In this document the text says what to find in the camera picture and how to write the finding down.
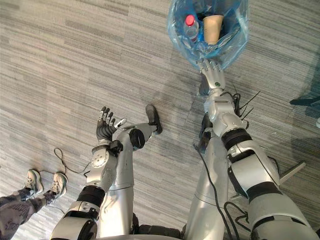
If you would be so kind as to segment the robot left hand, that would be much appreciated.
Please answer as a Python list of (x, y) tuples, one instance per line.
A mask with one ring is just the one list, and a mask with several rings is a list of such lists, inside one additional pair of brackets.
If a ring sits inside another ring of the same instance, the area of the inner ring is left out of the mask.
[(113, 140), (113, 134), (127, 122), (127, 118), (116, 121), (114, 113), (109, 107), (103, 106), (99, 111), (96, 138), (98, 144), (109, 144)]

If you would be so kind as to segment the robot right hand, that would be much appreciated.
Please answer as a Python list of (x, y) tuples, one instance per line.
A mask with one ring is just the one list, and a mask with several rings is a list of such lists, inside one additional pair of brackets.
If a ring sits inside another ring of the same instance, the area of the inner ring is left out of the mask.
[(199, 94), (201, 96), (208, 96), (211, 90), (225, 89), (224, 70), (220, 64), (214, 60), (204, 59), (198, 62), (201, 76), (201, 84), (199, 87)]

